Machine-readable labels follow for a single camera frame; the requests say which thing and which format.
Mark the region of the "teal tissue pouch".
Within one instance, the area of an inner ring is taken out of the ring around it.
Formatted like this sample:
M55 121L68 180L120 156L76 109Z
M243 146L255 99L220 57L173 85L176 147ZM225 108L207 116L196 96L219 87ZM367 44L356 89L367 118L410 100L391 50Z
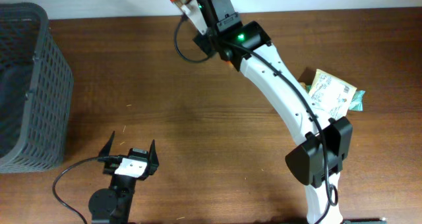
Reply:
M363 111L363 96L365 95L365 90L357 90L351 100L349 105L350 111Z

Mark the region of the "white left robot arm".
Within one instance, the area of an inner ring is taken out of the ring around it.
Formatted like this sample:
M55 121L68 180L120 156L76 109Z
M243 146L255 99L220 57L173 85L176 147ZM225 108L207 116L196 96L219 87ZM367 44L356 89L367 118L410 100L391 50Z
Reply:
M160 164L155 141L148 151L131 148L127 155L110 156L114 137L112 134L99 152L99 161L104 163L103 174L111 176L111 182L89 200L91 222L95 224L128 223L136 182L153 175Z

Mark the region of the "small teal tissue box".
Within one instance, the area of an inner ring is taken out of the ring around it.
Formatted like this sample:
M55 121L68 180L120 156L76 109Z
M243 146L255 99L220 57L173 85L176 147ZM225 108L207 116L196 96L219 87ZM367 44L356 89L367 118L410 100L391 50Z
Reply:
M309 93L311 91L311 88L312 88L311 85L306 85L305 86L306 92Z

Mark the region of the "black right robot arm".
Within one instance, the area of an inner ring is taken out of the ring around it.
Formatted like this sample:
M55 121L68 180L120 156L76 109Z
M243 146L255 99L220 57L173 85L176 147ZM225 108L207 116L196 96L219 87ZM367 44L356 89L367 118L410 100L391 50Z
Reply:
M353 127L335 119L284 65L262 26L243 24L231 0L171 0L189 19L210 49L248 78L286 124L296 147L285 161L305 187L308 223L344 223L338 182L349 153Z

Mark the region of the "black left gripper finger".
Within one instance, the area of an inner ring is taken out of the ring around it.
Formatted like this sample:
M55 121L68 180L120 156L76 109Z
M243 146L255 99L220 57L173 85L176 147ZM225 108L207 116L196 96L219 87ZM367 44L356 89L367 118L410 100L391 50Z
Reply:
M158 167L159 166L158 155L156 153L155 140L153 140L151 145L150 145L150 150L149 150L149 155L148 155L148 164L149 164L150 167Z
M111 151L111 147L113 144L113 139L115 138L115 131L111 133L109 140L105 143L104 147L100 150L98 156L99 157L107 157Z

